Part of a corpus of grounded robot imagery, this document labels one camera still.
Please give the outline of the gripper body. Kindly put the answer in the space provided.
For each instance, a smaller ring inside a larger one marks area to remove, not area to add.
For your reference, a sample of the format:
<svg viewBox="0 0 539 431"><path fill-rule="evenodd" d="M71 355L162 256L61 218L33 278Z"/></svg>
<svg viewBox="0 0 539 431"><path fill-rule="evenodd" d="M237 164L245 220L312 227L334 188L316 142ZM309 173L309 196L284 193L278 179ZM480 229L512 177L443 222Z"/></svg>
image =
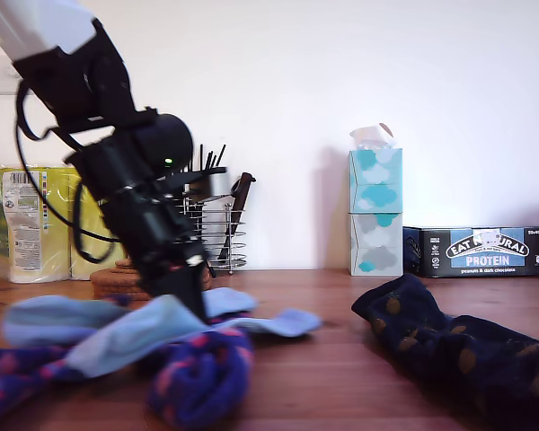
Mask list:
<svg viewBox="0 0 539 431"><path fill-rule="evenodd" d="M201 287L207 252L180 194L163 180L127 186L102 203L106 226L123 245L141 287Z"/></svg>

